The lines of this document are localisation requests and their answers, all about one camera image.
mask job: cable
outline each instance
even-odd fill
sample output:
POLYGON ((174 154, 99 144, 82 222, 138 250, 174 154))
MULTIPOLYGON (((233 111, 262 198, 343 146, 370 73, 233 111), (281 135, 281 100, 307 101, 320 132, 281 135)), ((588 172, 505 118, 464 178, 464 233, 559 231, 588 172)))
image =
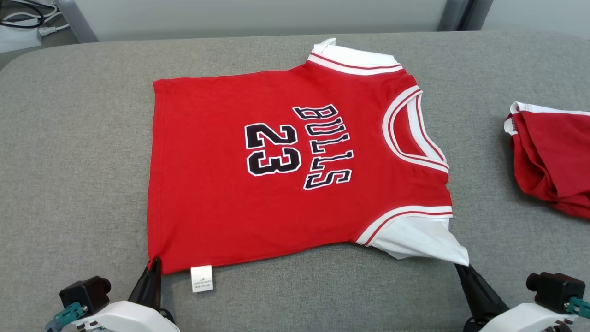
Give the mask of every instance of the cable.
MULTIPOLYGON (((0 9, 2 9, 2 1, 3 0, 0 0, 0 9)), ((34 15, 34 14, 31 14, 28 12, 13 13, 13 14, 10 14, 10 15, 6 16, 5 18, 3 18, 2 21, 0 21, 1 25, 7 26, 7 27, 22 28, 22 29, 30 29, 30 28, 39 27, 39 34, 41 36, 46 36, 48 34, 55 33, 57 31, 68 28, 70 26, 69 24, 65 24, 60 27, 40 27, 41 25, 48 23, 49 21, 51 21, 55 17, 61 15, 61 11, 59 11, 57 6, 55 6, 53 4, 52 5, 40 4, 40 3, 32 1, 32 0, 7 0, 7 1, 16 2, 18 4, 25 6, 25 7, 28 7, 30 9, 32 9, 33 11, 35 11, 36 13, 38 13, 39 15, 34 15), (35 8, 35 6, 39 6, 39 7, 43 7, 43 8, 51 8, 51 9, 53 9, 53 11, 50 12, 49 14, 44 15, 43 13, 41 13, 41 11, 38 8, 35 8), (16 19, 14 19, 15 17, 18 17, 18 16, 28 16, 28 17, 36 18, 39 20, 39 22, 35 25, 13 24, 12 22, 18 22, 16 19)))
MULTIPOLYGON (((53 17, 53 15, 60 13, 58 12, 57 6, 53 6, 53 12, 50 12, 49 14, 45 14, 43 15, 43 17, 45 17, 45 21, 47 21, 49 19, 49 17, 53 17)), ((32 18, 41 18, 39 15, 35 15, 35 14, 31 14, 29 12, 16 12, 13 14, 10 14, 8 16, 6 16, 5 18, 3 18, 3 21, 8 21, 13 17, 17 17, 17 16, 28 16, 28 17, 32 17, 32 18)))
POLYGON ((33 5, 33 6, 43 7, 43 8, 48 8, 48 9, 52 9, 54 7, 54 5, 41 4, 39 2, 35 2, 32 0, 6 0, 6 1, 19 2, 20 4, 28 4, 28 5, 33 5))
POLYGON ((43 23, 45 23, 45 17, 43 16, 43 13, 36 8, 33 4, 25 1, 25 0, 7 0, 7 1, 11 1, 11 2, 17 2, 25 7, 28 7, 29 9, 33 10, 34 12, 36 12, 39 15, 39 22, 35 25, 18 25, 18 24, 11 24, 11 23, 6 23, 4 21, 0 21, 0 25, 4 25, 5 27, 12 27, 12 28, 20 28, 20 29, 32 29, 32 28, 37 28, 43 25, 43 23))

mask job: basketball jersey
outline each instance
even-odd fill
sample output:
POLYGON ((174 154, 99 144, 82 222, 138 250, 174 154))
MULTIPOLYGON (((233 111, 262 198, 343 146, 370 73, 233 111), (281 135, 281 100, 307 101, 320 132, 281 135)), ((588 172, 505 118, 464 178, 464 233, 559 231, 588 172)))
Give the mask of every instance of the basketball jersey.
POLYGON ((338 242, 468 265, 422 91, 393 56, 333 38, 291 70, 153 86, 148 250, 164 273, 338 242))
POLYGON ((504 130, 521 190, 590 219, 590 112, 514 102, 504 130))

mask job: care label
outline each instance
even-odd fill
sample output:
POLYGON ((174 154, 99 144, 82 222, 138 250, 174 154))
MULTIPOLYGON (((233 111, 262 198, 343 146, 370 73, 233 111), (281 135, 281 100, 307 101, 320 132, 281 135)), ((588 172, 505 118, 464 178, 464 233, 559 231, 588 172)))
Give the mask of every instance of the care label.
POLYGON ((192 292, 204 292, 213 289, 213 273, 211 265, 191 268, 192 292))

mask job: gray cushion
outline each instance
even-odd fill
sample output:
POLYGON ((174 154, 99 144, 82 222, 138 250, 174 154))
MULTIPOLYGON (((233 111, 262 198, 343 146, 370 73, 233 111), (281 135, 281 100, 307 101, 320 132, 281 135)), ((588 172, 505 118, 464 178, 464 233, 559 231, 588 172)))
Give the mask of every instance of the gray cushion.
MULTIPOLYGON (((82 44, 26 54, 0 73, 0 330, 40 330, 58 292, 100 275, 112 301, 147 262, 152 81, 284 70, 328 36, 82 44)), ((508 303, 532 272, 590 282, 590 223, 520 192, 503 121, 515 100, 590 110, 590 45, 564 35, 341 35, 393 54, 424 93, 428 133, 451 165, 451 231, 508 303)), ((452 264, 396 261, 352 244, 214 269, 215 290, 164 277, 182 331, 461 331, 452 264)), ((576 331, 590 331, 587 321, 576 331)))

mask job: folded red shirt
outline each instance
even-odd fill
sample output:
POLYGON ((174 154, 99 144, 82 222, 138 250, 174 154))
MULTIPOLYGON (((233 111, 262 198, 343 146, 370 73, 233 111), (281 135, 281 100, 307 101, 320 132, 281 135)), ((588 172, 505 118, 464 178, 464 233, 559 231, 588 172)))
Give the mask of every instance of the folded red shirt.
POLYGON ((504 130, 522 191, 590 219, 590 112, 514 102, 504 130))

